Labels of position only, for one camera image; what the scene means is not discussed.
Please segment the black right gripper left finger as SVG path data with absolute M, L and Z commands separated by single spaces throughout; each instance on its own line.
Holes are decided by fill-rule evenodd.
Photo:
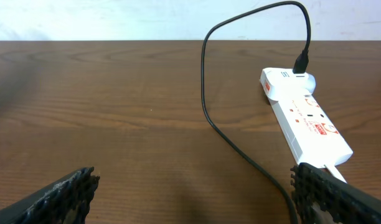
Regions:
M 82 167 L 0 210 L 2 224 L 84 224 L 100 177 Z

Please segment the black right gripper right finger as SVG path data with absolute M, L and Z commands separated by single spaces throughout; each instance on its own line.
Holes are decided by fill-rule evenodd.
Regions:
M 302 223 L 381 224 L 381 200 L 305 162 L 291 171 Z

